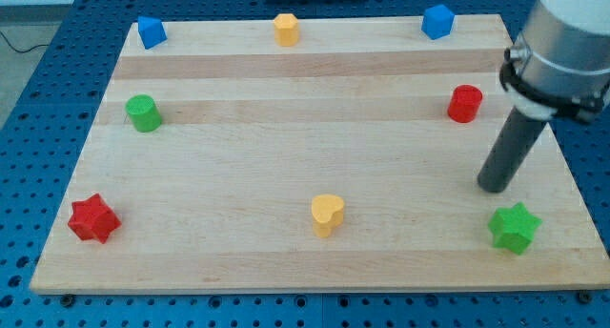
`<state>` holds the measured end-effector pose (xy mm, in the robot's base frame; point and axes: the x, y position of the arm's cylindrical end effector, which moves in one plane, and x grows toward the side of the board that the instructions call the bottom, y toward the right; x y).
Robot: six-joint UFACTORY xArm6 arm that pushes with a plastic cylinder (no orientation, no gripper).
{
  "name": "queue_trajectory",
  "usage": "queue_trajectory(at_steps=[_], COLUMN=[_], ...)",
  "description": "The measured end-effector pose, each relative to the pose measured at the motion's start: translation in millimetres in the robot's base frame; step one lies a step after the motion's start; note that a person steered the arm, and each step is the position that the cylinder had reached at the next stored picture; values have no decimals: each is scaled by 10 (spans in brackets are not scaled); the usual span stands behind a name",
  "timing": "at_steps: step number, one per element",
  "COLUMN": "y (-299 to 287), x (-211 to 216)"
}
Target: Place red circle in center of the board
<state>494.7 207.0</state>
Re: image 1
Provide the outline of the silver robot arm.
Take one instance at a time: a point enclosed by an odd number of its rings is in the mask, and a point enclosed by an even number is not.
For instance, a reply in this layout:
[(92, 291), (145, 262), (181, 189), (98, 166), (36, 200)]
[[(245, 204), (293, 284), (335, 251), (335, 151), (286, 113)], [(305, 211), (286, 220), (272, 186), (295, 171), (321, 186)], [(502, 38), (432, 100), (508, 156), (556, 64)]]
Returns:
[(609, 105), (609, 0), (536, 0), (499, 79), (528, 118), (592, 122)]

